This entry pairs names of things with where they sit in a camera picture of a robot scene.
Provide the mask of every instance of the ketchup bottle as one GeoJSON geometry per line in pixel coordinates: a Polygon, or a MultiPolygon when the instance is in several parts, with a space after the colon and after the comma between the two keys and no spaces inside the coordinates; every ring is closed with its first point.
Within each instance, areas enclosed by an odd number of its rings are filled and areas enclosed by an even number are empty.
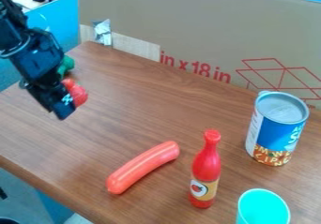
{"type": "Polygon", "coordinates": [[[214,202],[221,174],[221,159],[216,150],[221,134],[217,130],[206,130],[206,144],[196,155],[191,165],[190,201],[196,207],[208,208],[214,202]]]}

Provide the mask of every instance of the blue can label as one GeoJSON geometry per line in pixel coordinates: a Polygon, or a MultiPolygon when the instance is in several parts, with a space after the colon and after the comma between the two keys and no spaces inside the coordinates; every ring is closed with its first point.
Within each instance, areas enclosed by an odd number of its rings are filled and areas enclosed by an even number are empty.
{"type": "Polygon", "coordinates": [[[305,121],[293,125],[277,123],[254,110],[246,149],[258,162],[282,166],[290,160],[304,125],[305,121]]]}

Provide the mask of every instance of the cardboard box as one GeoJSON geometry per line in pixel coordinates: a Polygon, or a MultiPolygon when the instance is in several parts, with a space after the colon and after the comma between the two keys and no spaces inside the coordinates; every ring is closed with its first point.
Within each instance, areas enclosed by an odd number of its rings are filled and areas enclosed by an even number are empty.
{"type": "Polygon", "coordinates": [[[81,24],[161,47],[160,61],[321,107],[321,5],[306,0],[80,0],[81,24]]]}

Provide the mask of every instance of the bottle cap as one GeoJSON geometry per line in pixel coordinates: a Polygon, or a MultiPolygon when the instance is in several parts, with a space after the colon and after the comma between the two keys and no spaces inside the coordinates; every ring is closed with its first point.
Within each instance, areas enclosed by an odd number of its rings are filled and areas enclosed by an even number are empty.
{"type": "Polygon", "coordinates": [[[221,140],[221,133],[218,130],[208,129],[204,133],[206,142],[216,144],[221,140]]]}

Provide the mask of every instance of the can label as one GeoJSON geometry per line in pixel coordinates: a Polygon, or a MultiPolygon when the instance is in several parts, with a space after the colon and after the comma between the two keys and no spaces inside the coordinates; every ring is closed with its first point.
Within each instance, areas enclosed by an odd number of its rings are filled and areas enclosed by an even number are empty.
{"type": "Polygon", "coordinates": [[[214,182],[201,182],[191,178],[191,194],[199,201],[209,201],[212,200],[218,189],[219,178],[214,182]]]}
{"type": "Polygon", "coordinates": [[[246,140],[246,150],[258,162],[269,166],[282,166],[290,160],[304,125],[305,122],[294,125],[277,123],[255,109],[246,140]]]}

